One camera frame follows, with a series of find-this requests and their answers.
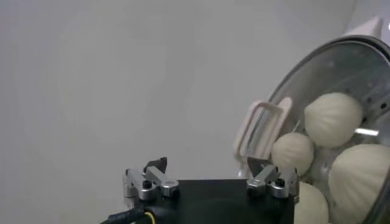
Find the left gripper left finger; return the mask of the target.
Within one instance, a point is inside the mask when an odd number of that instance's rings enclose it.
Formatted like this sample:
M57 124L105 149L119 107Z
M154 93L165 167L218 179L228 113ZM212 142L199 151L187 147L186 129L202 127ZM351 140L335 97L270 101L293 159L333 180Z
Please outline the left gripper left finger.
M163 197L174 198L179 193L179 182L169 178L165 172L167 157L147 162L142 171L127 169L123 175L123 194L125 198L151 201L157 192Z

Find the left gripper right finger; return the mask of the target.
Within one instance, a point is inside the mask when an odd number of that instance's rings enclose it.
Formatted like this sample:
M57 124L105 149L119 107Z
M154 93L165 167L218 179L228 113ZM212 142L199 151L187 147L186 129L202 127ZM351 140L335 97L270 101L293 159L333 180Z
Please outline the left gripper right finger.
M300 178L295 167L279 167L266 159L253 157L248 157L247 165L252 175L246 181L247 193L251 197L291 197L295 203L299 202Z

